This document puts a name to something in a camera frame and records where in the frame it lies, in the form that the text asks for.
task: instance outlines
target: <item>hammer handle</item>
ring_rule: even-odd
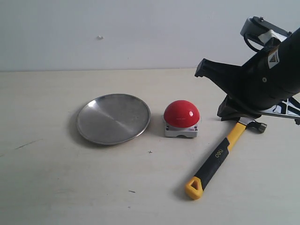
[[[236,123],[230,134],[211,153],[194,177],[185,184],[185,191],[188,196],[194,200],[199,199],[202,196],[206,185],[224,162],[229,151],[231,151],[245,129],[246,126],[244,124],[239,122]]]

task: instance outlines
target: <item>warning label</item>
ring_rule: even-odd
[[[268,56],[268,65],[271,69],[279,63],[278,48]]]

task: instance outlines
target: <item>white wall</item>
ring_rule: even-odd
[[[190,68],[242,64],[239,35],[263,15],[300,26],[298,0],[0,0],[0,71]]]

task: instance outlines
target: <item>red dome button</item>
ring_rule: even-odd
[[[173,127],[189,128],[199,121],[200,114],[193,103],[178,100],[169,104],[165,109],[164,119]]]

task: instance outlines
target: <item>black rubber grip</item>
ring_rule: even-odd
[[[202,189],[204,190],[215,172],[228,156],[229,141],[225,138],[217,148],[211,153],[205,163],[201,166],[195,177],[201,180]]]

